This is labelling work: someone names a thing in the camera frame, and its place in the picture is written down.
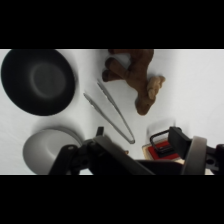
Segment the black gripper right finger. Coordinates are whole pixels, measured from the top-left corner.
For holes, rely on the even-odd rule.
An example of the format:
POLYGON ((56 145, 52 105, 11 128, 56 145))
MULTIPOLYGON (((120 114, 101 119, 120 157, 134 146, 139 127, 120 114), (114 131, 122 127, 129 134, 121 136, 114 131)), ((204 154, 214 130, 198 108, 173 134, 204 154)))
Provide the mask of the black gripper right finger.
POLYGON ((182 175, 203 175, 209 169, 215 175, 224 175, 224 144, 215 148, 203 137, 187 137, 180 128, 170 127, 168 142, 184 160, 182 175))

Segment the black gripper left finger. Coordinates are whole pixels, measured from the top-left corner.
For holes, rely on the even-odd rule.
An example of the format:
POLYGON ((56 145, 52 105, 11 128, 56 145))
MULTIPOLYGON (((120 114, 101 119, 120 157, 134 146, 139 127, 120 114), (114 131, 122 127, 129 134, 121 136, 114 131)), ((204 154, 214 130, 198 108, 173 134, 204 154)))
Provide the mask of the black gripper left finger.
POLYGON ((50 175, 79 175, 88 169, 93 175, 153 175, 140 162, 130 158, 122 149, 103 135, 99 127, 96 136, 80 147, 64 145, 49 171, 50 175))

